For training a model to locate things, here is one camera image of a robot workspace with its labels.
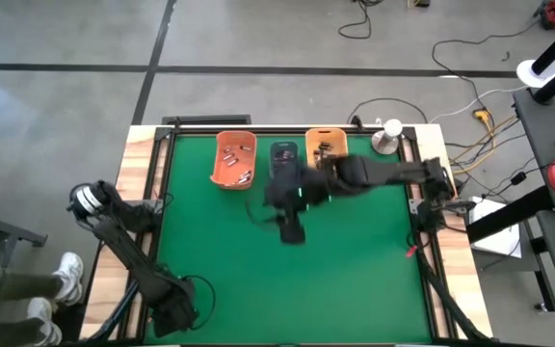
white paper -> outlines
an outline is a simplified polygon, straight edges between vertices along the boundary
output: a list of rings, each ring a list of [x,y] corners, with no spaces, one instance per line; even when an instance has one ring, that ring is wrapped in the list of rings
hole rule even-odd
[[[497,211],[505,206],[504,203],[492,200],[482,200],[478,197],[470,198],[470,200],[477,202],[477,205],[469,213],[468,217],[470,223],[473,223],[487,216],[489,213]],[[521,258],[521,246],[517,246],[517,248],[515,247],[518,243],[519,225],[514,225],[475,242],[471,245],[471,247],[479,251],[487,251]]]

person's leg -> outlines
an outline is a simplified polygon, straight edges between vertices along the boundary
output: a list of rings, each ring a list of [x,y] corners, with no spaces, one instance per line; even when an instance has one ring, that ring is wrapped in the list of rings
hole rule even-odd
[[[0,324],[0,347],[35,344],[45,339],[45,335],[40,332],[43,325],[44,322],[39,318]]]
[[[20,275],[0,266],[0,301],[42,297],[71,306],[82,296],[82,276],[83,261],[74,253],[65,253],[52,275]]]
[[[0,301],[55,298],[64,282],[57,276],[19,275],[0,266]]]
[[[53,307],[50,298],[66,306],[77,304],[82,297],[80,279],[83,261],[73,253],[62,257],[59,269],[51,276],[25,276],[12,274],[0,267],[0,300],[34,298],[27,309],[29,319],[0,324],[0,346],[15,347],[33,343],[36,346],[57,345],[62,333],[52,321]]]

white cable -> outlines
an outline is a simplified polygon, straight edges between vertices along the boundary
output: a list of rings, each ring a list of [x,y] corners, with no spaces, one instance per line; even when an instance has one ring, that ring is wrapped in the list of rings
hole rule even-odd
[[[487,91],[487,92],[485,92],[485,93],[480,94],[480,95],[479,95],[479,98],[483,98],[483,97],[485,97],[485,96],[488,96],[488,95],[490,95],[491,93],[497,93],[497,92],[511,93],[511,92],[521,91],[521,90],[526,89],[526,88],[528,88],[528,86],[521,86],[521,87],[519,87],[519,88],[515,88],[515,89],[511,89],[511,90],[491,90],[491,91]],[[472,105],[474,105],[474,103],[477,102],[477,101],[478,101],[478,99],[474,99],[474,100],[472,100],[472,102],[470,102],[466,107],[461,108],[460,110],[455,111],[455,112],[451,112],[451,113],[448,113],[448,114],[443,114],[443,115],[436,116],[436,117],[432,118],[432,119],[430,120],[430,122],[433,122],[434,120],[437,120],[437,119],[440,119],[440,118],[443,118],[443,117],[456,116],[456,115],[462,113],[463,111],[466,111],[467,109],[469,109],[469,108],[470,108]]]

wooden table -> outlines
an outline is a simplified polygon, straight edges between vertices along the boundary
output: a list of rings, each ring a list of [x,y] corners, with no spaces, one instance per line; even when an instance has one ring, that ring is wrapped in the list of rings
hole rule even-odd
[[[124,200],[141,200],[143,198],[156,126],[135,125],[130,127],[117,179],[117,189]],[[451,169],[440,126],[437,124],[405,126],[414,126],[415,128],[421,159],[439,157],[441,164],[450,173]],[[156,196],[161,183],[161,172],[165,157],[166,151],[162,150],[158,159],[158,170],[156,170],[154,178],[153,199],[157,199]],[[411,186],[410,188],[413,196],[416,197],[419,194],[418,187]],[[465,229],[463,219],[450,214],[445,215],[445,218],[449,227]],[[487,336],[492,336],[486,305],[466,234],[445,229],[437,237],[451,295],[477,329]],[[148,240],[145,240],[144,247],[147,246]],[[434,265],[434,260],[429,249],[429,247],[426,249],[426,254],[428,260]],[[89,302],[81,330],[81,338],[91,336],[108,318],[125,292],[128,277],[127,270],[107,247],[100,251],[96,261],[92,290],[88,294]],[[448,330],[444,324],[442,303],[433,289],[432,296],[439,336],[448,336]],[[132,306],[133,314],[130,316],[128,325],[128,336],[130,337],[135,332],[135,329],[132,327],[137,325],[138,314],[135,313],[138,312],[139,306],[140,297],[137,297]],[[459,334],[461,338],[464,338],[461,331],[459,331]]]

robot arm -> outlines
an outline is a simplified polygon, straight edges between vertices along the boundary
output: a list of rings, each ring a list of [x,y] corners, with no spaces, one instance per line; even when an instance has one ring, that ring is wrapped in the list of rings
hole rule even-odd
[[[156,336],[197,328],[193,327],[198,312],[193,305],[195,287],[192,277],[180,278],[156,265],[126,232],[155,230],[161,218],[159,213],[144,204],[132,206],[124,202],[115,186],[104,181],[74,187],[67,210],[74,214],[79,226],[104,242],[130,271],[139,293],[151,308]],[[114,317],[104,331],[111,331],[118,319]]]
[[[425,201],[418,207],[423,218],[419,224],[431,230],[444,221],[439,207],[455,195],[438,158],[417,163],[381,163],[348,155],[324,159],[320,167],[321,170],[313,170],[301,163],[293,165],[277,173],[265,189],[265,204],[282,211],[276,222],[283,243],[302,244],[304,228],[298,214],[331,197],[355,197],[384,185],[423,184]]]

